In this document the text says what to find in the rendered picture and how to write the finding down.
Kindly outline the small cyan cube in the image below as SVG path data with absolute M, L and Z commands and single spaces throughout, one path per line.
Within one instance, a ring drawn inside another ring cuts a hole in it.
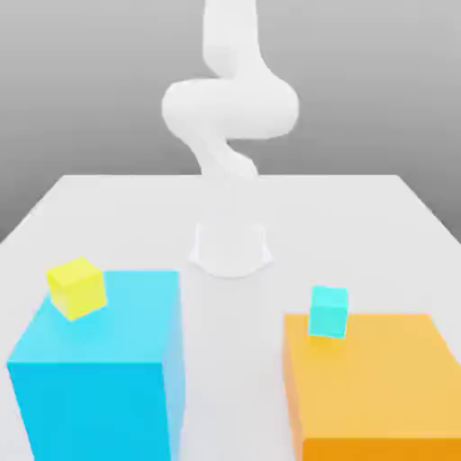
M 343 339 L 348 323 L 348 290 L 315 285 L 308 321 L 308 334 Z

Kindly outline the small yellow cube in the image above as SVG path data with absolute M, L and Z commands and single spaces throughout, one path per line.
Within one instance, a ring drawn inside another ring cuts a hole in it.
M 107 304 L 103 272 L 86 258 L 74 258 L 46 271 L 52 304 L 74 321 Z

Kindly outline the large blue box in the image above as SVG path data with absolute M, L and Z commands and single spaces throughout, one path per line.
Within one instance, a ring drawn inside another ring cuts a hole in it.
M 104 308 L 45 299 L 6 366 L 34 461 L 179 461 L 185 411 L 180 276 L 108 271 Z

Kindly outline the large orange box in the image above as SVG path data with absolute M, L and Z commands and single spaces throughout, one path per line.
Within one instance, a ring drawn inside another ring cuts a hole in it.
M 285 316 L 295 461 L 461 461 L 461 365 L 430 316 L 353 314 L 343 339 Z

